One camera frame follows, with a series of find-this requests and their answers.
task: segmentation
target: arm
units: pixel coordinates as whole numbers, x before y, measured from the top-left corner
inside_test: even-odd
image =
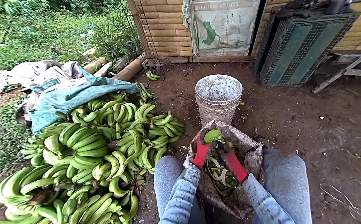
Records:
[[[188,223],[198,181],[200,180],[200,173],[198,167],[192,164],[182,172],[172,188],[168,204],[159,224]]]
[[[188,223],[198,181],[200,180],[201,169],[215,146],[215,144],[205,144],[204,135],[207,131],[203,130],[203,133],[197,137],[196,156],[191,163],[188,162],[188,168],[180,174],[175,182],[168,204],[159,222],[160,224]]]
[[[249,173],[247,180],[244,181],[242,185],[247,193],[248,199],[254,207],[254,211],[262,223],[294,223],[289,214],[277,203],[272,195],[263,188],[252,173]]]
[[[264,224],[293,224],[288,213],[277,203],[272,195],[263,188],[252,173],[247,174],[244,167],[237,160],[233,150],[224,152],[217,149],[218,155],[226,166],[242,184],[254,211]]]

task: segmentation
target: blue jeans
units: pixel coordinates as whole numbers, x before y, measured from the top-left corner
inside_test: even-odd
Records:
[[[303,160],[292,153],[263,148],[263,169],[267,175],[264,188],[277,203],[292,217],[296,224],[312,223],[310,212],[309,185]],[[156,165],[154,190],[161,218],[169,195],[184,167],[172,156],[164,156]],[[189,223],[205,224],[204,211],[196,199],[190,213]],[[253,224],[262,223],[255,216]]]

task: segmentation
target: gray sleeve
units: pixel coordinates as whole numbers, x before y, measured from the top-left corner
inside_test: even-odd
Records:
[[[201,171],[191,164],[179,176],[172,188],[171,195],[159,224],[186,224],[196,194]]]
[[[289,214],[277,203],[272,195],[263,188],[252,173],[243,183],[248,199],[251,201],[254,211],[264,224],[293,224]]]

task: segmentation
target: soil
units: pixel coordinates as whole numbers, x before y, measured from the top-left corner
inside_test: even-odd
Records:
[[[140,72],[136,79],[147,83],[144,74]],[[163,79],[150,81],[149,87],[157,96],[156,111],[171,110],[186,126],[185,136],[171,144],[176,158],[185,159],[187,152],[181,146],[188,146],[201,128],[195,105],[197,81],[210,74],[233,76],[243,85],[245,105],[237,109],[232,125],[251,137],[256,126],[272,147],[295,153],[305,161],[313,223],[357,223],[352,215],[361,221],[320,188],[346,202],[340,193],[330,191],[329,185],[334,186],[361,209],[361,77],[341,77],[314,94],[314,80],[301,88],[261,86],[252,65],[246,63],[172,64],[165,74],[163,83]],[[140,192],[135,223],[157,223],[153,175],[147,175]],[[250,223],[253,216],[238,220],[210,205],[204,206],[210,223]],[[0,219],[4,213],[1,207]]]
[[[8,93],[1,93],[1,97],[0,97],[0,108],[2,106],[4,106],[6,103],[10,102],[15,96],[20,96],[23,95],[25,93],[23,93],[21,90],[23,88],[17,88],[14,89]]]

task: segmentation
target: blue tarp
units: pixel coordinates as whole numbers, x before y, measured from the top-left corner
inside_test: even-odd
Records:
[[[39,133],[42,128],[54,123],[59,118],[55,114],[56,111],[68,114],[76,106],[112,91],[139,92],[139,86],[133,83],[106,77],[96,78],[85,70],[83,70],[83,74],[90,84],[52,90],[45,92],[40,97],[40,104],[29,111],[33,123],[31,130],[34,134]]]

